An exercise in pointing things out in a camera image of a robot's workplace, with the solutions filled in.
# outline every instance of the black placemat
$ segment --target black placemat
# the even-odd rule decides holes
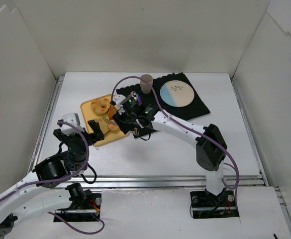
[[[163,109],[165,109],[170,114],[176,117],[179,117],[183,120],[191,120],[199,116],[203,116],[210,113],[209,109],[204,104],[204,102],[200,99],[195,89],[194,89],[194,99],[188,106],[178,108],[178,107],[173,107],[166,104],[160,96],[160,89],[166,82],[173,81],[173,80],[183,81],[194,89],[194,87],[192,86],[192,84],[190,83],[190,81],[188,80],[188,78],[185,76],[184,73],[179,73],[179,74],[172,73],[170,75],[162,76],[160,78],[154,79],[153,88],[158,96],[159,102]],[[142,99],[142,104],[145,104],[145,105],[156,104],[153,92],[150,92],[149,94],[142,93],[140,84],[127,86],[127,87],[116,90],[118,94],[124,95],[124,96],[129,96],[132,91],[135,91],[137,94],[140,95]],[[139,130],[139,136],[134,135],[134,138],[145,136],[152,132],[155,132],[155,130],[142,128]]]

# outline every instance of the cup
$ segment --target cup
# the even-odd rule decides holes
[[[148,74],[145,74],[145,75],[141,76],[141,79],[142,79],[142,80],[140,80],[141,91],[144,94],[150,93],[151,87],[147,83],[149,83],[152,86],[153,85],[153,77],[148,75]]]

